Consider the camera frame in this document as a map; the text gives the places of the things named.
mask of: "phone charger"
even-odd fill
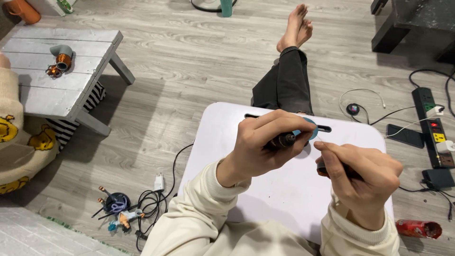
[[[449,169],[430,169],[422,171],[424,182],[431,189],[455,187],[455,182]]]

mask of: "black jeans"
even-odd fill
[[[297,47],[284,49],[279,64],[253,88],[253,106],[313,115],[307,57]]]

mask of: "yellow bear pattern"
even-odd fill
[[[0,143],[8,142],[17,135],[17,127],[10,120],[14,120],[14,117],[11,115],[7,115],[4,118],[0,117]]]
[[[31,136],[27,145],[34,147],[35,150],[45,151],[52,149],[55,143],[56,133],[48,124],[43,124],[40,134]]]
[[[24,176],[8,184],[0,185],[0,195],[22,188],[29,180],[30,178],[28,176]]]

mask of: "cream sweater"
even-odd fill
[[[24,117],[15,72],[0,67],[0,194],[24,186],[58,151],[44,118]]]
[[[219,161],[207,165],[185,184],[183,195],[169,203],[152,229],[142,256],[310,256],[308,242],[274,221],[226,222],[237,195],[251,180],[233,188],[216,178]],[[398,256],[399,239],[394,221],[386,215],[378,231],[360,228],[345,219],[348,209],[333,195],[322,219],[323,256]]]

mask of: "red can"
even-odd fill
[[[397,220],[399,234],[418,238],[437,239],[442,234],[441,225],[433,221]]]

